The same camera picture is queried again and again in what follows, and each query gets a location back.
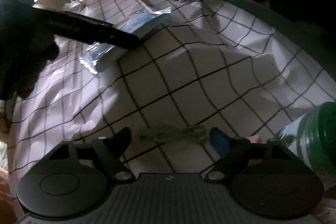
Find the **blue wet wipes pack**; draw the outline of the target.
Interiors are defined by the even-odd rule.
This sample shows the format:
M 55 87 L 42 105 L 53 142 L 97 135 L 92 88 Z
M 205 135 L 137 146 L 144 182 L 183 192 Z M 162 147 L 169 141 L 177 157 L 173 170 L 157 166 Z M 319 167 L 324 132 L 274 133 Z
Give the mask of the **blue wet wipes pack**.
M 104 72 L 127 51 L 137 49 L 144 37 L 169 17 L 171 7 L 154 12 L 136 12 L 113 26 L 119 37 L 113 42 L 94 43 L 79 56 L 80 63 L 92 74 Z

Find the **white black grid tablecloth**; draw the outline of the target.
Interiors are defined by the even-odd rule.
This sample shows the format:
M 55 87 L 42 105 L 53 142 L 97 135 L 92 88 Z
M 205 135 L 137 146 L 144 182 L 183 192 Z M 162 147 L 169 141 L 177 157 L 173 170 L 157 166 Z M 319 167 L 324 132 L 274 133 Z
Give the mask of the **white black grid tablecloth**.
M 218 127 L 230 136 L 272 137 L 315 106 L 335 100 L 335 81 L 299 46 L 224 0 L 94 0 L 92 18 L 116 23 L 171 7 L 147 42 L 103 73 L 80 63 L 86 46 L 57 38 L 26 100 L 17 99 L 9 182 L 65 139 L 88 143 L 124 127 Z

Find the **green lidded jar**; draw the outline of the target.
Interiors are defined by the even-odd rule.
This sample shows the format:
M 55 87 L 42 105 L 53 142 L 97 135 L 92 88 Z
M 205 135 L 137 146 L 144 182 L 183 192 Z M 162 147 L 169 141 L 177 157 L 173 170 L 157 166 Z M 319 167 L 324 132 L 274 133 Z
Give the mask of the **green lidded jar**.
M 335 103 L 325 102 L 280 129 L 274 138 L 310 169 L 335 175 Z

